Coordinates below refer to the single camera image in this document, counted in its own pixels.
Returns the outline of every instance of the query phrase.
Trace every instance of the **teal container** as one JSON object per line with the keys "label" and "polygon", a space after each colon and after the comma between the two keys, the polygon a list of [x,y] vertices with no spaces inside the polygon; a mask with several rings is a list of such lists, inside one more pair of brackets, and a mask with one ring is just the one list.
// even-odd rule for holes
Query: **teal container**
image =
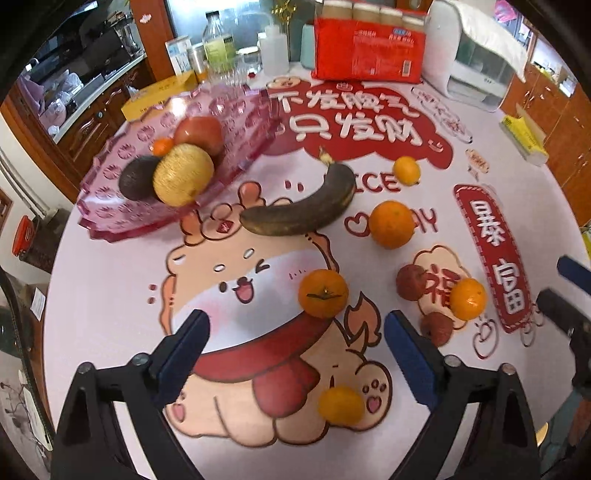
{"label": "teal container", "polygon": [[316,66],[316,39],[314,25],[304,25],[301,29],[300,63],[305,69],[314,70]]}

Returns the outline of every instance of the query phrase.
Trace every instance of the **white squeeze bottle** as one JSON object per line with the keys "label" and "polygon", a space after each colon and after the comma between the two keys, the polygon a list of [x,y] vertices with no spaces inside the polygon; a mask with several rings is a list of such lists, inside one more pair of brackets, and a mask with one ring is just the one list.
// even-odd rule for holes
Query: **white squeeze bottle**
{"label": "white squeeze bottle", "polygon": [[263,72],[269,77],[286,74],[290,69],[287,35],[279,31],[279,25],[267,25],[265,35],[259,40]]}

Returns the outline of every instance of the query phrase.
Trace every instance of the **white appliance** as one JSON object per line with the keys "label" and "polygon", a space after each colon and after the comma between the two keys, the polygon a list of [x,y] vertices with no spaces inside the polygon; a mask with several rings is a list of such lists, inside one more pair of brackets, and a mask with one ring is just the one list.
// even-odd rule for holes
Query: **white appliance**
{"label": "white appliance", "polygon": [[[484,15],[474,10],[476,17]],[[506,44],[504,30],[498,31],[492,25],[486,25],[490,42],[498,43],[494,36],[499,35]],[[451,2],[432,3],[425,32],[423,78],[448,98],[489,112],[496,110],[509,89],[514,68],[500,55],[466,35],[460,12]]]}

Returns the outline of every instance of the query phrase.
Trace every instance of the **banana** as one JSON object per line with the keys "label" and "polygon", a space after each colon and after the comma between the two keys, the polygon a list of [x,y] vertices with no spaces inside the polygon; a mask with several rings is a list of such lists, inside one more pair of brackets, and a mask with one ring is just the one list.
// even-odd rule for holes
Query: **banana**
{"label": "banana", "polygon": [[329,166],[322,187],[295,203],[248,208],[240,214],[242,226],[257,235],[287,236],[334,222],[353,200],[355,174],[347,165],[334,163],[322,148],[319,160]]}

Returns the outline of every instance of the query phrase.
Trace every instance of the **fruit plate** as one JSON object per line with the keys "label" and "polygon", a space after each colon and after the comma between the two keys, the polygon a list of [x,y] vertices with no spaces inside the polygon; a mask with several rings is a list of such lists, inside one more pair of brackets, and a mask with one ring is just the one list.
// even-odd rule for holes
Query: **fruit plate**
{"label": "fruit plate", "polygon": [[[126,199],[118,184],[125,166],[139,155],[150,155],[154,141],[171,137],[185,117],[202,115],[220,120],[224,150],[212,181],[195,203],[173,208],[157,199]],[[126,123],[94,158],[76,202],[82,214],[80,225],[88,228],[91,238],[116,242],[153,232],[192,209],[206,207],[270,145],[279,124],[278,102],[266,90],[247,86],[205,84],[150,107],[142,117]]]}

